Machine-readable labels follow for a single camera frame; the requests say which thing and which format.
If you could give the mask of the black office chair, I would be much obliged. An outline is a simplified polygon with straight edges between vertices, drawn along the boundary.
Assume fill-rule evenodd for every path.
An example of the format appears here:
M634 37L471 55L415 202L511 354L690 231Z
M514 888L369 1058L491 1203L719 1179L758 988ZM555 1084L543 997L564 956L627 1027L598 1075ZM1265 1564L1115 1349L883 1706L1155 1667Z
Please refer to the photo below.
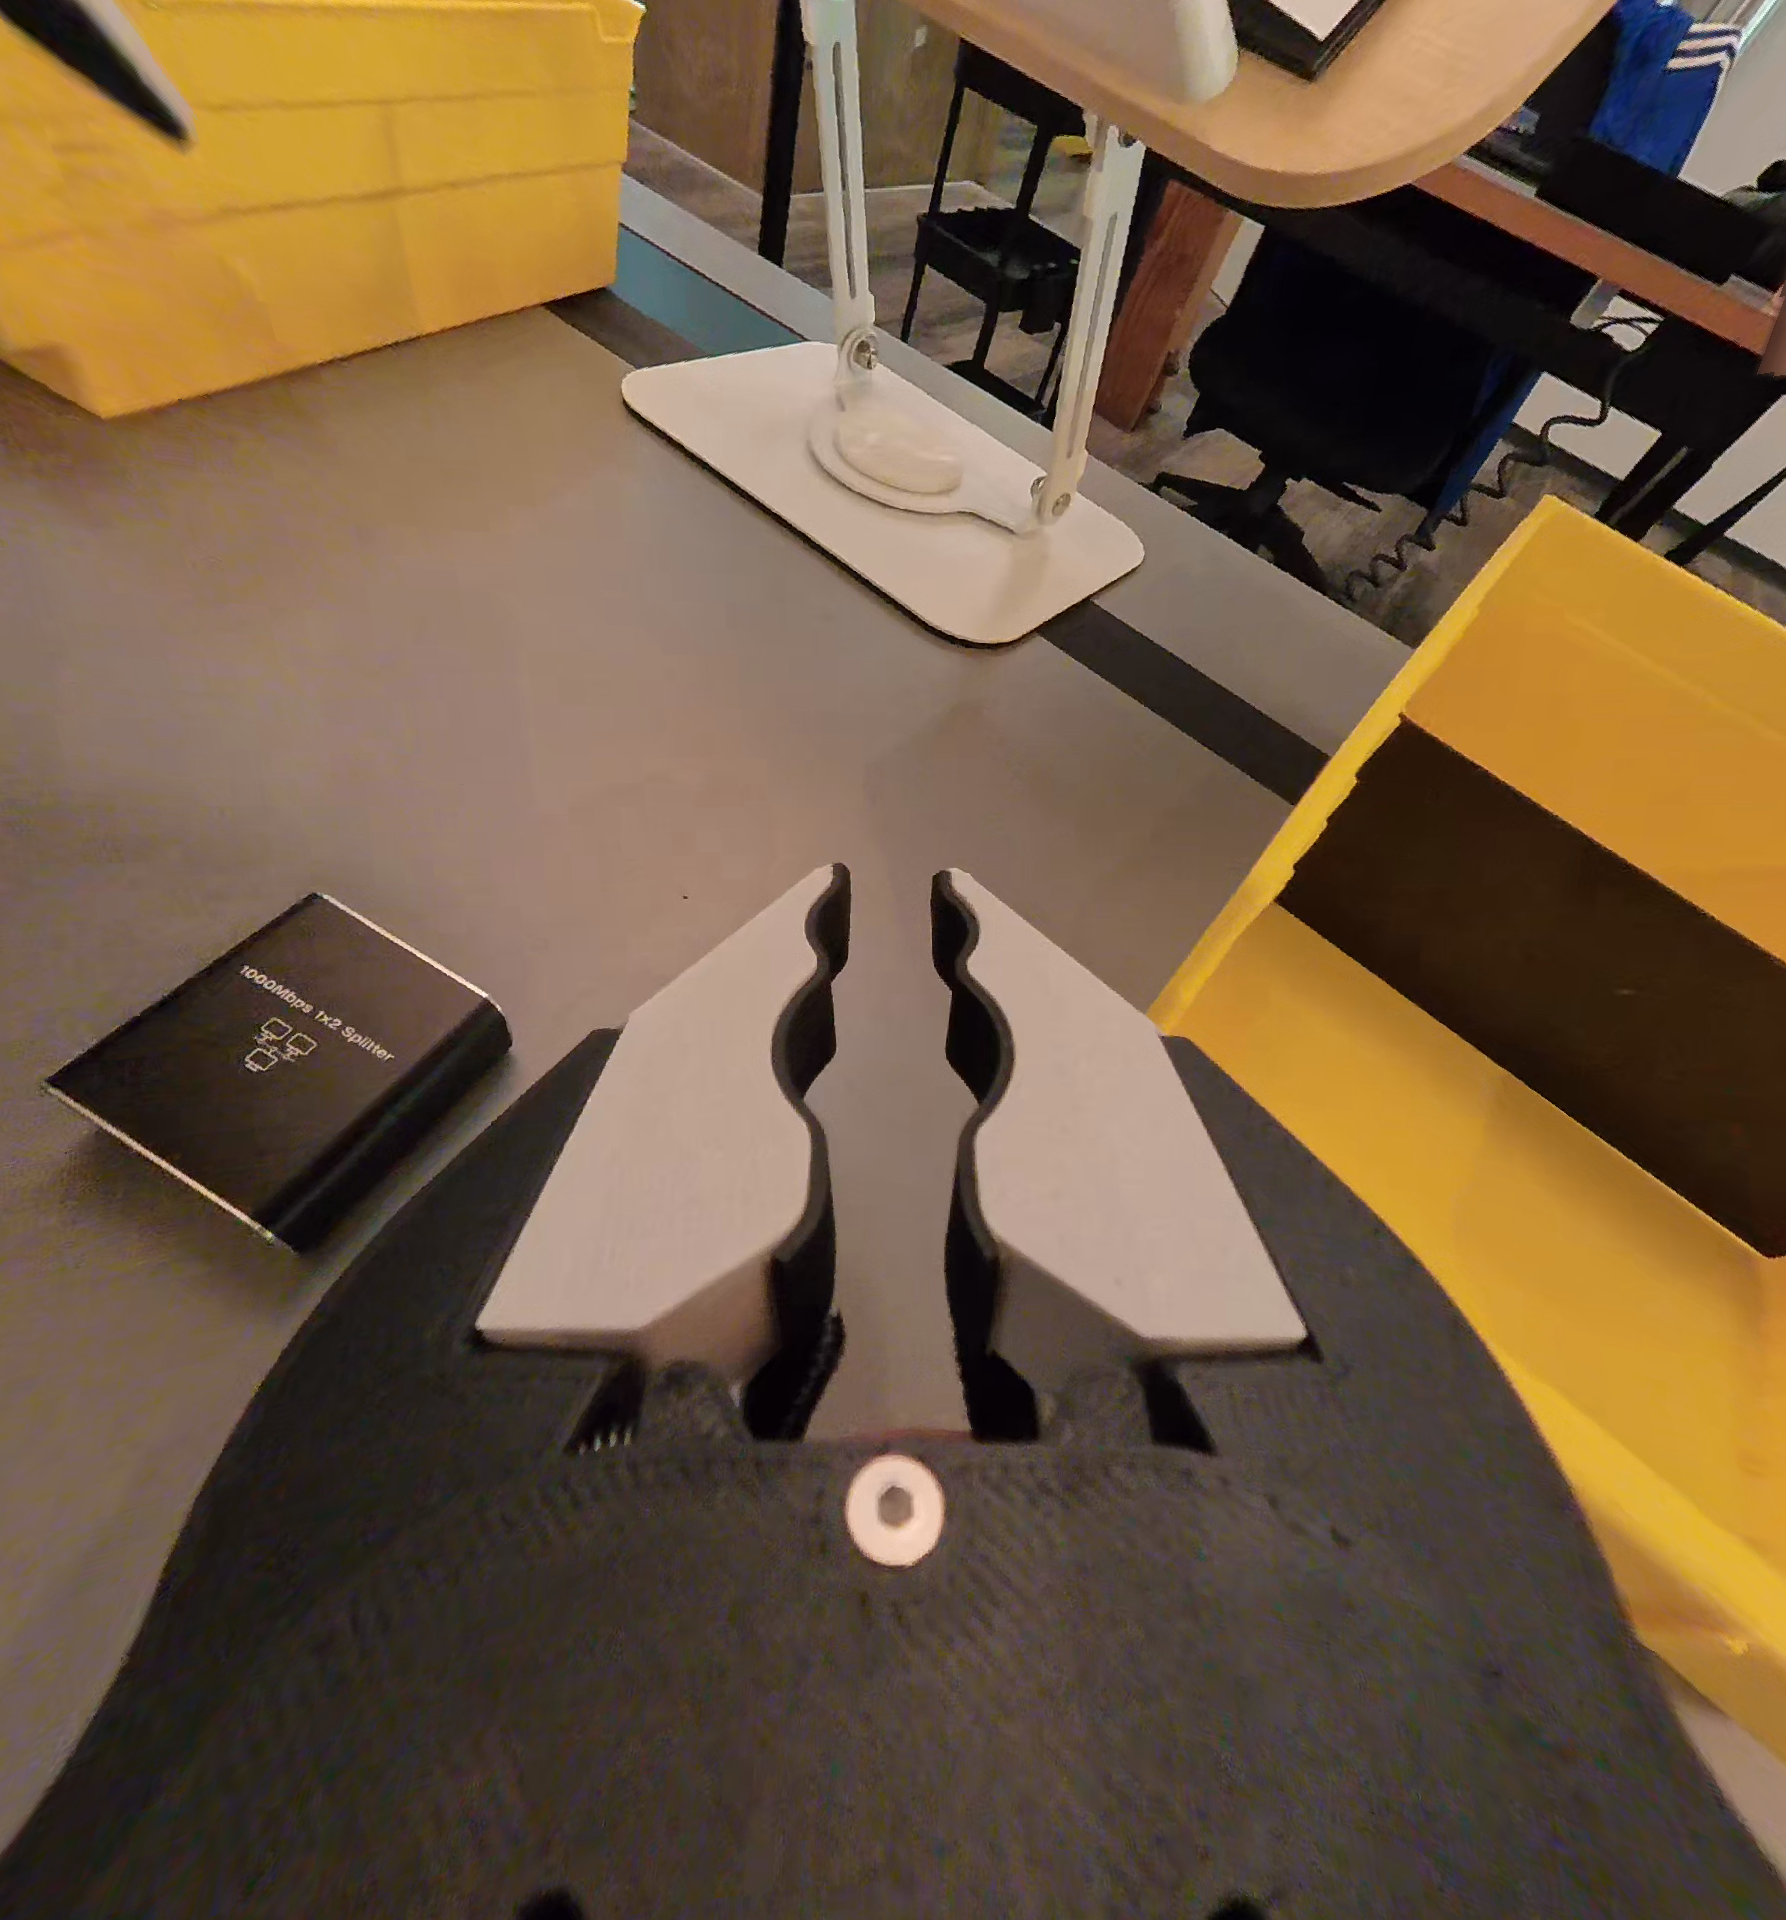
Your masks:
M1520 472L1548 468L1559 428L1610 420L1625 370L1646 361L1658 326L1639 314L1588 326L1586 333L1614 341L1597 408L1551 416L1530 444L1505 448L1485 474L1538 382L1529 363L1272 233L1187 359L1186 439L1222 433L1258 454L1260 474L1239 488L1167 469L1149 488L1302 584L1354 605L1433 554L1442 527L1468 527L1473 501L1505 501ZM1421 519L1334 582L1285 510L1296 483L1364 510L1405 498Z

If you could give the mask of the wooden post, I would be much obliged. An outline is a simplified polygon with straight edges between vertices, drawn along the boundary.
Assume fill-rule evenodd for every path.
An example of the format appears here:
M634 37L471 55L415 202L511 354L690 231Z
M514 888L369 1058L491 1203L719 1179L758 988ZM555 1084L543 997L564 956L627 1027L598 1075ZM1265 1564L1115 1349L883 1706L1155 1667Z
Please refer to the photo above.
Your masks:
M1159 186L1140 190L1096 390L1108 425L1132 433L1159 406L1241 231L1241 215L1191 175L1164 167Z

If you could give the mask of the black ethernet splitter box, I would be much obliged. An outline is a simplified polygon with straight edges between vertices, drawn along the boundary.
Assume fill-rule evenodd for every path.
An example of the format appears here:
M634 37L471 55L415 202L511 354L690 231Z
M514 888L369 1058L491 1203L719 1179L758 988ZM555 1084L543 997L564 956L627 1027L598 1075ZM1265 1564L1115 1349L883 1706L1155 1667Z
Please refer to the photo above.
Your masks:
M491 995L310 893L44 1087L270 1243L306 1254L511 1048Z

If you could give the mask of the white and wooden document stand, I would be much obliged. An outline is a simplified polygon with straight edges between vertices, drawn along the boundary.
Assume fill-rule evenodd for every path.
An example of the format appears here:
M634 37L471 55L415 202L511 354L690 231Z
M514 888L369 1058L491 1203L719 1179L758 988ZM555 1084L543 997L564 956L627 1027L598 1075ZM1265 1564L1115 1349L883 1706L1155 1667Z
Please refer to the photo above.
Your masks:
M855 4L801 4L821 148L832 341L630 373L626 408L927 631L976 649L1143 563L1081 490L1149 150L1269 209L1428 177L1505 122L1606 4L1379 4L1300 81L1242 53L1229 4L919 4L1096 119L1049 451L1024 454L881 350L870 292Z

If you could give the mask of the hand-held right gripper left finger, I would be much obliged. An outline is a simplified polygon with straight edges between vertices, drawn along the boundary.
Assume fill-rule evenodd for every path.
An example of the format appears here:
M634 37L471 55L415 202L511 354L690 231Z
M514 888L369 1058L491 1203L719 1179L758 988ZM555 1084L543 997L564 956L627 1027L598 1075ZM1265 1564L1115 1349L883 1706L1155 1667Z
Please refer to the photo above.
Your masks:
M478 1310L500 1347L696 1362L808 1412L844 1342L829 1152L851 874L817 867L617 1031Z

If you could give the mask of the brown wooden desk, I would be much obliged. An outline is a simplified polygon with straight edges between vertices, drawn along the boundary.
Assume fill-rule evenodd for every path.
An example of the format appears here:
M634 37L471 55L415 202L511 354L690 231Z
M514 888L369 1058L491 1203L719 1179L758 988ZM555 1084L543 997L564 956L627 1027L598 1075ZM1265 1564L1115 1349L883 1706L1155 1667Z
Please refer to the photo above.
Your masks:
M1661 317L1751 354L1763 377L1786 382L1771 361L1775 294L1742 277L1712 280L1643 244L1649 236L1685 239L1712 223L1724 209L1713 193L1585 137L1540 186L1480 156L1457 156L1416 178L1416 190Z

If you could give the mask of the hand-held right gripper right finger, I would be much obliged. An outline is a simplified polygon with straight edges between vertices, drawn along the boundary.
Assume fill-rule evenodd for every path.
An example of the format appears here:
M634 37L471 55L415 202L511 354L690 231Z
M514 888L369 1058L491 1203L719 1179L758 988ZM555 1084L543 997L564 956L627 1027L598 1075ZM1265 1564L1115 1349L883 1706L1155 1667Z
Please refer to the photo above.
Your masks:
M974 1432L1101 1364L1277 1357L1309 1327L1155 1020L964 871L929 883L974 1096L945 1275Z

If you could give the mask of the yellow plastic bin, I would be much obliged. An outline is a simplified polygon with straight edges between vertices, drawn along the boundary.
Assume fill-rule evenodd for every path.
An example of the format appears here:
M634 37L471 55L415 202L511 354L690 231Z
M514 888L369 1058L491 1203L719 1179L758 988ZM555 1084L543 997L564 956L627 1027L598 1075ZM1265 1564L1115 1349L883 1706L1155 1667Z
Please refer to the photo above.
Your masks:
M1540 506L1155 1014L1442 1285L1786 1764L1786 627Z
M89 413L614 280L639 4L120 10L186 147L0 14L0 361Z

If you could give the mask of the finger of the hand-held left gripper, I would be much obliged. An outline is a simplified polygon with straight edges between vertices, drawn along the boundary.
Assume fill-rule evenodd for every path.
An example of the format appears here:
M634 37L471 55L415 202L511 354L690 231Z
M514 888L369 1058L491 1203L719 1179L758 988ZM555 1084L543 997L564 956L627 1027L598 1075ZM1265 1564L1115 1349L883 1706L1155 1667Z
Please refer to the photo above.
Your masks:
M118 2L27 2L24 35L137 124L190 144L190 107Z

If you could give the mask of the black rolling cart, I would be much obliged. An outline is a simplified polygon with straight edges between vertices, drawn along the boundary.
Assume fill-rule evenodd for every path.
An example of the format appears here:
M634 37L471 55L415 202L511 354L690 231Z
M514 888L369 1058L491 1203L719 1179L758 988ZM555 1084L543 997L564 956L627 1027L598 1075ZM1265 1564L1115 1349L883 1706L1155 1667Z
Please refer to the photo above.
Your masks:
M1030 129L1024 172L1008 206L947 209L949 163L971 94ZM1081 250L1038 221L1032 203L1055 142L1084 131L1084 116L1077 104L971 42L960 42L927 207L915 223L912 275L900 328L900 338L909 341L926 275L945 275L982 303L974 352L955 363L953 370L1042 424L1049 424L1055 408L1053 386L1071 321ZM987 364L997 326L1006 317L1012 317L1022 333L1051 333L1049 361L1030 395L1006 382Z

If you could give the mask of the blue striped jacket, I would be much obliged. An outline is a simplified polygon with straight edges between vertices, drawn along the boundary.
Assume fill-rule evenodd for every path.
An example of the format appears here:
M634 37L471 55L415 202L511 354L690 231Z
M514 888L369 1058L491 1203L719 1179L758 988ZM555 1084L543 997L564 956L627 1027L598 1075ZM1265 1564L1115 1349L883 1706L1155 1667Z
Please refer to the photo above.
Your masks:
M1702 21L1672 2L1616 2L1616 52L1586 136L1678 177L1746 31Z

